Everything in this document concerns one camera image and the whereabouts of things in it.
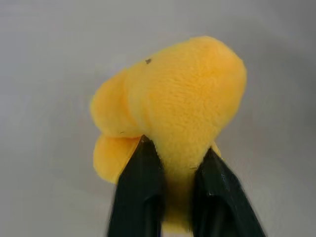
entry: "plush duck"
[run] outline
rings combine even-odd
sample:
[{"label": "plush duck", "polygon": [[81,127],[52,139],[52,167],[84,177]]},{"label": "plush duck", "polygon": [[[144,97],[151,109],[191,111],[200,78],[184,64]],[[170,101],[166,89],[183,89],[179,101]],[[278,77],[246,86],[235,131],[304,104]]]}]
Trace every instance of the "plush duck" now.
[{"label": "plush duck", "polygon": [[98,175],[116,183],[140,137],[155,144],[166,179],[165,230],[188,232],[193,177],[207,150],[238,111],[243,61],[224,43],[196,37],[167,47],[105,81],[91,101],[100,129]]}]

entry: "stuffed animal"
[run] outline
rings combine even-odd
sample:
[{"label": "stuffed animal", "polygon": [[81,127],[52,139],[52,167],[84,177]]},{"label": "stuffed animal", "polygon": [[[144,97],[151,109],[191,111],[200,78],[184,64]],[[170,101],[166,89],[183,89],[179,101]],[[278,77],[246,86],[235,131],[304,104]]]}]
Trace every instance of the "stuffed animal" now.
[{"label": "stuffed animal", "polygon": [[236,114],[246,86],[243,61],[224,43],[196,37],[157,52],[107,80],[90,105],[102,135],[93,164],[116,183],[142,135],[166,178],[163,229],[190,231],[193,177],[207,150]]}]

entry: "yellow fabric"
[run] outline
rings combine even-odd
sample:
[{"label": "yellow fabric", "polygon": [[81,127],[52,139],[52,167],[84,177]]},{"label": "yellow fabric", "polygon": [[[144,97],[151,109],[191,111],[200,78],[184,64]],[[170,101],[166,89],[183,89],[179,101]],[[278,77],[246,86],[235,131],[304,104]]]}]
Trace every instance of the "yellow fabric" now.
[{"label": "yellow fabric", "polygon": [[99,176],[115,183],[140,137],[153,140],[167,180],[163,227],[189,232],[194,172],[236,114],[246,86],[243,61],[222,42],[197,37],[145,58],[107,80],[91,114],[102,135]]}]

